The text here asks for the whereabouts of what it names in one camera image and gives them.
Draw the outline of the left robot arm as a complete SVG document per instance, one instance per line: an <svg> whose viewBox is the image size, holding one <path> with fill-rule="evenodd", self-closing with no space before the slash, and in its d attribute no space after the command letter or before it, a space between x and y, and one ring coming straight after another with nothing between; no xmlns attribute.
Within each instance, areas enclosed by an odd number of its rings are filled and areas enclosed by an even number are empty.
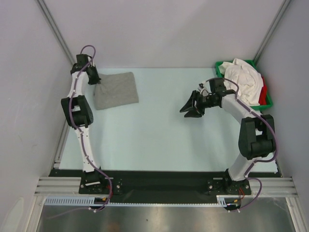
<svg viewBox="0 0 309 232"><path fill-rule="evenodd" d="M100 167L96 164L92 152L89 129L94 117L84 94L86 85L98 84L100 78L95 66L89 66L82 72L74 67L71 70L71 77L69 94L61 99L61 106L67 124L75 131L82 154L83 172L79 192L102 193L107 187L107 182L100 173Z"/></svg>

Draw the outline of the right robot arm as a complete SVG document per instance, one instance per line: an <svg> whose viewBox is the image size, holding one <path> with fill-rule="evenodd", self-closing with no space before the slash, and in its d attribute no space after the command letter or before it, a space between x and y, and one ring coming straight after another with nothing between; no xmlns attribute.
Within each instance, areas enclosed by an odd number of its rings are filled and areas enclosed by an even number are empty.
<svg viewBox="0 0 309 232"><path fill-rule="evenodd" d="M205 109L219 106L230 113L240 124L239 155L228 168L223 178L222 188L228 194L234 194L240 185L248 179L253 166L258 162L272 162L278 155L278 141L274 129L274 118L261 115L237 98L233 90L222 90L204 96L194 90L180 109L184 117L200 118Z"/></svg>

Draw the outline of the grey t-shirt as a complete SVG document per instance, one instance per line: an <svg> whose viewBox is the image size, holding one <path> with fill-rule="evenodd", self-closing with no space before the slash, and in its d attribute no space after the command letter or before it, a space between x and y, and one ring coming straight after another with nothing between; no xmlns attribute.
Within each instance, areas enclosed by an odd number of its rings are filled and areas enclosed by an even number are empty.
<svg viewBox="0 0 309 232"><path fill-rule="evenodd" d="M132 72L100 74L94 90L94 107L105 110L139 102L136 81Z"/></svg>

